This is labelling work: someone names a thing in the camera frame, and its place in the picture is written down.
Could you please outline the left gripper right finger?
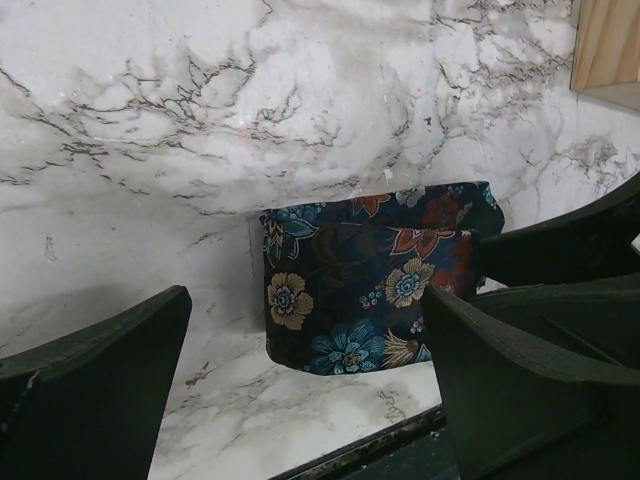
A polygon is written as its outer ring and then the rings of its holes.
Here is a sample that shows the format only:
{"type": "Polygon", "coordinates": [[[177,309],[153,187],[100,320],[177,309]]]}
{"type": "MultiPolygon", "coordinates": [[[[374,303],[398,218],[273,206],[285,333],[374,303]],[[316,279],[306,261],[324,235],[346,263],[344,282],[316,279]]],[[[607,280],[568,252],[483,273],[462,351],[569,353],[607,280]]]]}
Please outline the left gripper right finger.
{"type": "Polygon", "coordinates": [[[471,300],[435,287],[422,298],[461,476],[637,478],[639,368],[561,348],[471,300]]]}

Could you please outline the navy floral tie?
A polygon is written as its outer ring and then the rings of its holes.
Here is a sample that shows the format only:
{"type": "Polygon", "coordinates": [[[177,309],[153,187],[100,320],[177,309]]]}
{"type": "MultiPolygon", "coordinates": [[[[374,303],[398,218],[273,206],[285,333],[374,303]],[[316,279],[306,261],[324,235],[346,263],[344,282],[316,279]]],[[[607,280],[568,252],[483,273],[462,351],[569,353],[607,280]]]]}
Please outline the navy floral tie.
{"type": "Polygon", "coordinates": [[[260,222],[267,354],[334,376],[429,361],[424,291],[474,295],[479,242],[505,219],[479,181],[269,209],[260,222]]]}

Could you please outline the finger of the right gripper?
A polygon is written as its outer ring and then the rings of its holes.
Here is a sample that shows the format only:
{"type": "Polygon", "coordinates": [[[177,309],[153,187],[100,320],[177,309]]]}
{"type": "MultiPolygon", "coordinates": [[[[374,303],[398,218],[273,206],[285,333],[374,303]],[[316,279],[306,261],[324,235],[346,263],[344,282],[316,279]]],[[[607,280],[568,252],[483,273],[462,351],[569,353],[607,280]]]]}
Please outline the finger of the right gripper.
{"type": "Polygon", "coordinates": [[[639,275],[505,288],[470,304],[574,353],[639,368],[639,275]]]}
{"type": "Polygon", "coordinates": [[[506,286],[558,285],[639,271],[639,176],[590,204],[483,238],[479,269],[506,286]]]}

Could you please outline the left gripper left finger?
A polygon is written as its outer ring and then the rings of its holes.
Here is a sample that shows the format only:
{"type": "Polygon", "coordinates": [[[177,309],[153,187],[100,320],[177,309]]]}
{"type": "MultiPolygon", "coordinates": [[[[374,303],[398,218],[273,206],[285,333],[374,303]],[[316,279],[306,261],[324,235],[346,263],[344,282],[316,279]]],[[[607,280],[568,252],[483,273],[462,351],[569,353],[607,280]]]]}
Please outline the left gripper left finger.
{"type": "Polygon", "coordinates": [[[172,286],[2,359],[2,478],[147,478],[191,309],[172,286]]]}

